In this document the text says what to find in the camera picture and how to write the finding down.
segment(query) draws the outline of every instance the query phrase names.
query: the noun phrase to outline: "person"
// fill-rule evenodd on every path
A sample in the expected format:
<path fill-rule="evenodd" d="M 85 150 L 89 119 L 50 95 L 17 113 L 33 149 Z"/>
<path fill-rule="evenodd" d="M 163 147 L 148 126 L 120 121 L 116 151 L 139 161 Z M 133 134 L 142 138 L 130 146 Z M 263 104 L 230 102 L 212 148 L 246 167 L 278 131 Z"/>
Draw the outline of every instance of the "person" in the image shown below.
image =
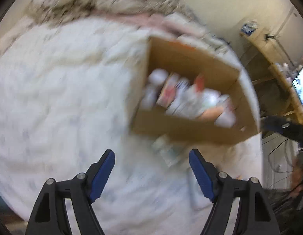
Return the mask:
<path fill-rule="evenodd" d="M 295 159 L 291 175 L 291 189 L 265 189 L 278 221 L 281 235 L 303 235 L 303 209 L 298 211 L 292 206 L 294 198 L 303 190 L 302 179 L 303 169 L 298 165 L 298 160 Z"/>

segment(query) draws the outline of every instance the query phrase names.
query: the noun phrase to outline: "black cable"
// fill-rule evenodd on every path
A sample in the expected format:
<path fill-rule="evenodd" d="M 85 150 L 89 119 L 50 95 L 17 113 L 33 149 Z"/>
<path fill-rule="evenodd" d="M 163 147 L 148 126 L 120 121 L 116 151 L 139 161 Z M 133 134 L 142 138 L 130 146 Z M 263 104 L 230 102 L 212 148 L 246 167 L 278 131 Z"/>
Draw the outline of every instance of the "black cable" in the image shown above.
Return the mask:
<path fill-rule="evenodd" d="M 268 187 L 268 189 L 270 189 L 271 187 L 273 187 L 276 183 L 280 182 L 281 180 L 286 179 L 286 178 L 289 178 L 290 176 L 291 176 L 291 175 L 289 175 L 289 176 L 287 176 L 287 177 L 285 177 L 285 178 L 282 178 L 282 179 L 276 181 L 276 182 L 273 183 L 270 187 Z"/>
<path fill-rule="evenodd" d="M 271 162 L 270 162 L 270 160 L 269 160 L 269 156 L 272 154 L 273 151 L 275 151 L 276 149 L 278 149 L 279 146 L 277 146 L 274 150 L 272 150 L 272 151 L 269 153 L 269 155 L 268 155 L 268 163 L 269 163 L 271 169 L 272 169 L 274 172 L 276 172 L 276 173 L 291 173 L 291 172 L 293 172 L 293 171 L 278 171 L 278 170 L 276 170 L 275 168 L 273 168 L 273 166 L 272 166 L 272 164 L 271 164 Z"/>

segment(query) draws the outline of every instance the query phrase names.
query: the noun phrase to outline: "fluffy white fabric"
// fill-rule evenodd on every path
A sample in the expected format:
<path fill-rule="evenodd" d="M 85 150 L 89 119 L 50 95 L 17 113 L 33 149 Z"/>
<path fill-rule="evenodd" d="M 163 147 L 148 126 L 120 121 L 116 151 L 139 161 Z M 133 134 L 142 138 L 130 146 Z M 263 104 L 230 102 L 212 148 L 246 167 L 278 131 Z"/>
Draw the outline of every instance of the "fluffy white fabric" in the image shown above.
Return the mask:
<path fill-rule="evenodd" d="M 210 208 L 191 209 L 185 170 L 168 170 L 151 140 L 128 132 L 151 34 L 166 36 L 93 17 L 34 26 L 0 57 L 0 194 L 22 218 L 48 178 L 71 179 L 109 148 L 116 164 L 93 204 L 106 234 L 200 233 Z M 200 149 L 233 177 L 261 179 L 260 139 Z M 79 234 L 69 202 L 68 213 Z"/>

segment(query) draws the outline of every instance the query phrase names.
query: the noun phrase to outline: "wooden desk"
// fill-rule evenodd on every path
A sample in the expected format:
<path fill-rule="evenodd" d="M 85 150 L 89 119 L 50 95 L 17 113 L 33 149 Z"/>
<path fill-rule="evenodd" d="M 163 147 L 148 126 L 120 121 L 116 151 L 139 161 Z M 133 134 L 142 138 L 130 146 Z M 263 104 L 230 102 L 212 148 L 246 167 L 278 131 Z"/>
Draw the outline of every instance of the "wooden desk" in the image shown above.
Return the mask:
<path fill-rule="evenodd" d="M 292 84 L 285 79 L 284 74 L 276 66 L 276 63 L 280 63 L 281 65 L 283 63 L 289 64 L 289 59 L 275 40 L 269 39 L 268 42 L 265 41 L 264 36 L 269 32 L 268 29 L 261 28 L 257 29 L 250 36 L 241 33 L 241 36 L 248 40 L 265 57 L 269 64 L 268 70 L 271 72 L 271 75 L 254 80 L 253 85 L 276 79 L 276 82 L 288 95 L 284 107 L 281 107 L 281 111 L 277 115 L 289 116 L 294 114 L 292 118 L 295 118 L 295 122 L 303 124 L 303 106 L 301 101 Z"/>

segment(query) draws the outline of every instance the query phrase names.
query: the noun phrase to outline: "white wall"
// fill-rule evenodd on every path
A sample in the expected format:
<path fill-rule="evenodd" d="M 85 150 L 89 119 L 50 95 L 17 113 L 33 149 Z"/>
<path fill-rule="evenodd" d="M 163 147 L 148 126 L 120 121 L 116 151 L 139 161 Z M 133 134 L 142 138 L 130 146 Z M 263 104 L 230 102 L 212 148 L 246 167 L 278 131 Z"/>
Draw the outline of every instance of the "white wall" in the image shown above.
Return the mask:
<path fill-rule="evenodd" d="M 289 0 L 185 0 L 218 37 L 224 37 L 240 57 L 246 42 L 239 37 L 244 22 L 256 19 L 259 25 L 279 29 L 292 3 Z"/>
<path fill-rule="evenodd" d="M 249 44 L 239 37 L 240 28 L 244 22 L 257 19 L 259 24 L 276 31 L 287 17 L 292 4 L 289 0 L 185 0 L 194 10 L 203 23 L 215 32 L 219 37 L 224 37 L 231 42 L 231 46 L 241 57 Z M 30 0 L 17 0 L 12 5 L 0 24 L 0 37 L 21 18 L 26 5 Z M 296 43 L 289 42 L 289 36 L 294 36 L 289 30 L 284 34 L 287 36 L 284 43 L 292 58 L 302 56 L 303 48 L 303 23 L 292 24 L 288 29 L 296 29 L 300 33 L 301 40 Z"/>

